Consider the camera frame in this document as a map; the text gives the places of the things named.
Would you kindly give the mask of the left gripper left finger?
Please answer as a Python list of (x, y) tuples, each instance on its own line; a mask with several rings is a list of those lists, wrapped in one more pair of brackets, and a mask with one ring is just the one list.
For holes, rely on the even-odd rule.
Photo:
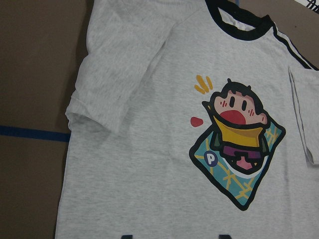
[(121, 235), (121, 239), (135, 239), (135, 236), (133, 234), (124, 234)]

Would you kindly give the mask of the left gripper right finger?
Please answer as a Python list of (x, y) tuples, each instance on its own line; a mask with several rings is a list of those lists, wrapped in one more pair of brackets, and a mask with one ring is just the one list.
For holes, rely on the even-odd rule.
[(232, 239), (232, 236), (229, 234), (220, 234), (218, 239)]

